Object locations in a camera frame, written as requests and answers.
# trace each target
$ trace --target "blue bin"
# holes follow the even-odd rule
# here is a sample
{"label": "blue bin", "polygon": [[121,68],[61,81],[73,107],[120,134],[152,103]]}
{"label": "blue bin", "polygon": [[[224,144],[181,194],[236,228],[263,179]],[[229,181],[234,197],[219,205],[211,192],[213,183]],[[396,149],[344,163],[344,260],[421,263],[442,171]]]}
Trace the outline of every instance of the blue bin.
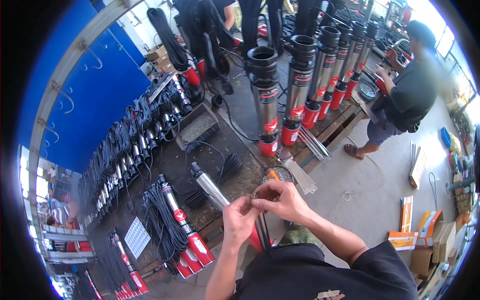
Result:
{"label": "blue bin", "polygon": [[450,148],[450,146],[452,145],[452,140],[450,139],[447,128],[443,127],[440,131],[442,133],[442,140],[444,141],[445,146],[447,146],[447,148]]}

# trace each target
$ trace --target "foot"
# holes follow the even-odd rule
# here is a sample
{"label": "foot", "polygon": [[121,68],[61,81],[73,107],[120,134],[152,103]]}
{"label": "foot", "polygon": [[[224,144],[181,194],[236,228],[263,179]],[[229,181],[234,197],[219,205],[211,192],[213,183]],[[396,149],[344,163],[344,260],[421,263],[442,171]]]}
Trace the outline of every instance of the foot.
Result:
{"label": "foot", "polygon": [[354,157],[356,159],[359,159],[359,160],[362,160],[365,158],[365,154],[359,154],[358,153],[358,147],[355,146],[355,145],[352,145],[352,144],[346,144],[343,149],[345,150],[345,152],[350,155],[351,157]]}

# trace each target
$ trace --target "blue wall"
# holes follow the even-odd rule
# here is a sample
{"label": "blue wall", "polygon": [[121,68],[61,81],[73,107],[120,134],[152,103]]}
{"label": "blue wall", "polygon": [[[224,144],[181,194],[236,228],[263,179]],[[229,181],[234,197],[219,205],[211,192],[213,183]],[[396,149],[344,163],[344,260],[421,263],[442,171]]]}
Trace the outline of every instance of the blue wall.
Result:
{"label": "blue wall", "polygon": [[[40,99],[61,57],[85,25],[96,15],[96,9],[100,10],[103,7],[101,1],[97,1],[94,8],[88,0],[78,0],[51,33],[32,69],[25,94],[21,111],[22,124],[18,132],[20,144],[26,147],[30,145]],[[48,160],[79,173],[85,171],[92,153],[100,141],[105,139],[112,123],[123,117],[125,108],[150,85],[150,81],[137,69],[123,48],[138,65],[143,64],[144,57],[117,23],[110,29],[121,45],[106,31],[91,46],[91,50],[102,60],[103,67],[100,70],[93,68],[98,66],[98,62],[89,52],[80,59],[63,86],[63,91],[72,88],[73,93],[68,95],[74,101],[75,108],[71,113],[64,114],[72,107],[65,96],[58,96],[48,125],[55,123],[54,130],[60,139],[54,144],[55,135],[45,131],[44,140],[50,142],[50,147],[47,148],[46,143],[43,143],[40,150],[41,156],[45,156],[47,150]],[[81,69],[84,64],[88,66],[87,71]]]}

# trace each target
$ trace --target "sandal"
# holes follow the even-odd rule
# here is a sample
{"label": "sandal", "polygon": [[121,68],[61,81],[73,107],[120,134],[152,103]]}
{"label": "sandal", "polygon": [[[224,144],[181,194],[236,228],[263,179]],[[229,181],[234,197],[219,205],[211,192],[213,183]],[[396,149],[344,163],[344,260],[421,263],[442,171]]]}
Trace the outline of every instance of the sandal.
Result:
{"label": "sandal", "polygon": [[346,144],[343,149],[345,150],[345,152],[350,155],[351,157],[354,157],[356,159],[359,159],[359,160],[363,160],[365,157],[361,157],[361,156],[357,156],[357,150],[358,150],[358,147],[355,146],[355,145],[352,145],[352,144]]}

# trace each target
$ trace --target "metal strip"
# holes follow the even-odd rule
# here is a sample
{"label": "metal strip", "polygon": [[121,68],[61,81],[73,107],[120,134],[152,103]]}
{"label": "metal strip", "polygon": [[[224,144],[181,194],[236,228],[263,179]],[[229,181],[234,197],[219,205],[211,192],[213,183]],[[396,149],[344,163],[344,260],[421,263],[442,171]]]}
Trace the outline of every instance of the metal strip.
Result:
{"label": "metal strip", "polygon": [[77,35],[75,40],[73,40],[65,54],[62,56],[48,81],[48,85],[46,86],[40,104],[38,105],[35,123],[32,129],[32,137],[30,139],[30,153],[28,156],[28,200],[30,201],[33,219],[32,223],[36,230],[40,252],[45,258],[48,258],[48,252],[45,250],[43,243],[43,233],[38,220],[36,206],[36,169],[38,168],[40,147],[47,126],[47,120],[53,110],[53,105],[55,104],[59,91],[83,54],[114,22],[142,1],[143,0],[113,0],[95,17],[93,17],[93,19],[90,20],[85,28]]}

